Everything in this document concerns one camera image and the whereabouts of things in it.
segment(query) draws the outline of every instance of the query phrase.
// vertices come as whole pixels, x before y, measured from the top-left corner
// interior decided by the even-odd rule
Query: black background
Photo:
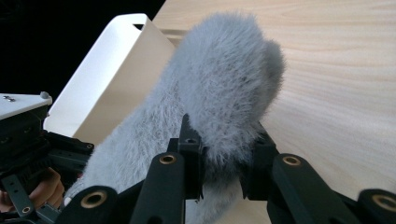
[[[0,0],[0,92],[56,100],[106,25],[121,14],[153,20],[165,0]]]

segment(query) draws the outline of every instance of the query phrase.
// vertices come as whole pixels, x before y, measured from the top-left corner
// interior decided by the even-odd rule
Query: gray fur
[[[205,198],[187,202],[186,223],[213,223],[240,196],[236,164],[250,163],[249,145],[280,88],[283,63],[252,15],[208,17],[185,36],[145,102],[97,146],[66,196],[94,185],[121,192],[144,179],[188,113],[209,150]]]

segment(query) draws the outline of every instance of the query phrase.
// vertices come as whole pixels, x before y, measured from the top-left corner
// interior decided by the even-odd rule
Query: wooden table
[[[281,152],[307,159],[352,199],[396,192],[396,2],[167,0],[153,20],[176,46],[205,16],[257,15],[287,70],[262,120]],[[264,202],[239,202],[219,223],[269,222]]]

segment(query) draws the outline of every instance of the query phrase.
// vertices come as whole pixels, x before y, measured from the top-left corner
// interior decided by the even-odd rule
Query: fuzzy gray fabric
[[[279,45],[263,38],[254,16],[206,18],[185,36],[145,102],[97,146],[65,197],[95,185],[122,192],[144,179],[188,113],[209,150],[204,199],[187,201],[186,223],[215,222],[240,196],[237,163],[250,163],[249,145],[283,71]]]

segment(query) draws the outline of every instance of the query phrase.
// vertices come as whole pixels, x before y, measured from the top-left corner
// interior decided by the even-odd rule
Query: human hand
[[[48,168],[40,175],[40,183],[29,195],[35,208],[38,208],[44,203],[49,203],[54,207],[59,207],[64,197],[64,185],[61,182],[61,176],[51,168]],[[6,192],[0,190],[0,211],[12,211],[14,205],[9,199]]]

